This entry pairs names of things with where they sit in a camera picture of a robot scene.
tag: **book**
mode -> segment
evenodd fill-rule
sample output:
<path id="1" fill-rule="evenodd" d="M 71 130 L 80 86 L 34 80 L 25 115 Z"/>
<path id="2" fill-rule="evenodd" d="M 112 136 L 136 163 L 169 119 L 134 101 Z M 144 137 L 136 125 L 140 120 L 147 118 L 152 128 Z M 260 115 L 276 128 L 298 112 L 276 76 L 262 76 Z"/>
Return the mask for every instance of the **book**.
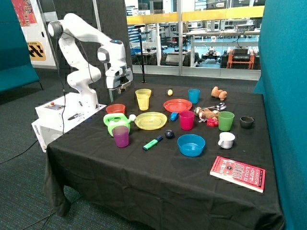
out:
<path id="1" fill-rule="evenodd" d="M 263 193 L 265 169 L 217 157 L 210 175 Z"/>

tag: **yellow railing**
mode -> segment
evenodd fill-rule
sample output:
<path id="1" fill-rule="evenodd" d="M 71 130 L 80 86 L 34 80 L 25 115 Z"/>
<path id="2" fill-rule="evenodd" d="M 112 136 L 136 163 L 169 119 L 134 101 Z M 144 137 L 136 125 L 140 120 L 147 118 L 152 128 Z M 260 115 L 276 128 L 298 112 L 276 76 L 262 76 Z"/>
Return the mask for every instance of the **yellow railing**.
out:
<path id="1" fill-rule="evenodd" d="M 230 9 L 183 12 L 182 21 L 220 20 L 236 18 L 260 18 L 263 16 L 264 6 L 236 7 Z M 127 24 L 150 24 L 178 22 L 178 13 L 162 13 L 152 15 L 128 16 Z"/>

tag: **pink cup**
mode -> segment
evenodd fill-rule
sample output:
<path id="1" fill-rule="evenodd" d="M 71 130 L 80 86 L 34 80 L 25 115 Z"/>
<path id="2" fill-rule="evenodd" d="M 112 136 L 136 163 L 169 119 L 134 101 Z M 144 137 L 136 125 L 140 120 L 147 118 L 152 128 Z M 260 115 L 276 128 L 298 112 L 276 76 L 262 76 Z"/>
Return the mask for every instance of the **pink cup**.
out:
<path id="1" fill-rule="evenodd" d="M 129 129 L 127 126 L 116 126 L 112 129 L 115 144 L 119 148 L 129 145 Z"/>
<path id="2" fill-rule="evenodd" d="M 194 112 L 192 111 L 183 111 L 179 114 L 180 125 L 183 130 L 191 130 L 194 123 Z"/>

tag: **red toy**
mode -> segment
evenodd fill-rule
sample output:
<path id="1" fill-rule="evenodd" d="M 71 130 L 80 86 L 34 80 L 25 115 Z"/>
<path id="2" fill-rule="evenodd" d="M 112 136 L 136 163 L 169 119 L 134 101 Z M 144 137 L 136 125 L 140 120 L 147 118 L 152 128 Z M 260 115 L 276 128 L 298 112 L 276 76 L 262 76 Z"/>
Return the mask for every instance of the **red toy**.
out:
<path id="1" fill-rule="evenodd" d="M 219 122 L 214 120 L 213 118 L 208 118 L 207 119 L 207 126 L 218 126 L 219 125 Z"/>

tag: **purple cup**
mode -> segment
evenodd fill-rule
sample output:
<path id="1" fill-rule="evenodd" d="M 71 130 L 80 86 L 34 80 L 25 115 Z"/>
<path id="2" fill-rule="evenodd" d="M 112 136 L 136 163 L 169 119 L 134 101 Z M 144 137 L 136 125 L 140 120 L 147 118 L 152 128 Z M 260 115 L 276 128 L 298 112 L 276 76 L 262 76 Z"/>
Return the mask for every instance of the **purple cup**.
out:
<path id="1" fill-rule="evenodd" d="M 116 126 L 112 129 L 115 144 L 119 148 L 124 148 L 129 145 L 129 129 L 127 126 Z"/>

